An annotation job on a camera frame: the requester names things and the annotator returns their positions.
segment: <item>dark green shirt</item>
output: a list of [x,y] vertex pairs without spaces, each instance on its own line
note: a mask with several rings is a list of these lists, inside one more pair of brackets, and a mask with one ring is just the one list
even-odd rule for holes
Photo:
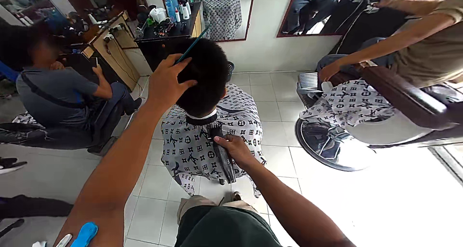
[[196,206],[182,217],[175,247],[281,247],[258,214],[233,207]]

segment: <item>blue spray bottle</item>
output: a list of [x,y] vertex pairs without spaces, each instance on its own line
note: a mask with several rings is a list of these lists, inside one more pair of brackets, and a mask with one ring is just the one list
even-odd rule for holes
[[166,8],[167,8],[167,14],[169,15],[170,21],[172,23],[177,22],[176,17],[175,17],[175,8],[172,6],[172,3],[170,0],[166,0]]

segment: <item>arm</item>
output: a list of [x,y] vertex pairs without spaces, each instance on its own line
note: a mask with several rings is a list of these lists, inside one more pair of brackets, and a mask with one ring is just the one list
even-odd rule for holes
[[240,137],[228,134],[226,139],[229,141],[214,138],[251,176],[276,218],[299,246],[354,246],[322,210],[261,165]]
[[446,13],[433,13],[427,15],[410,25],[406,30],[327,65],[319,72],[320,79],[328,81],[333,75],[339,72],[341,66],[352,65],[393,53],[417,43],[455,23],[454,17]]
[[152,74],[148,100],[86,181],[54,246],[68,233],[77,238],[81,227],[94,221],[99,231],[90,247],[122,247],[125,202],[142,171],[156,124],[196,84],[192,80],[178,84],[178,73],[191,61],[172,66],[180,56],[169,55]]
[[374,5],[376,7],[390,7],[417,16],[425,16],[435,10],[441,2],[441,0],[381,0]]
[[106,80],[105,76],[103,75],[103,70],[101,70],[101,66],[97,65],[96,67],[92,67],[93,72],[96,73],[98,76],[98,80],[100,81],[100,85],[93,93],[93,96],[104,98],[104,99],[111,99],[113,97],[113,89],[111,89],[111,85]]

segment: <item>chair armrest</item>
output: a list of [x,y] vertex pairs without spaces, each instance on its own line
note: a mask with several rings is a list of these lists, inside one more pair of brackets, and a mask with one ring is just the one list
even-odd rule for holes
[[397,110],[420,127],[443,130],[455,126],[445,104],[408,83],[386,67],[362,64],[361,77],[384,96]]

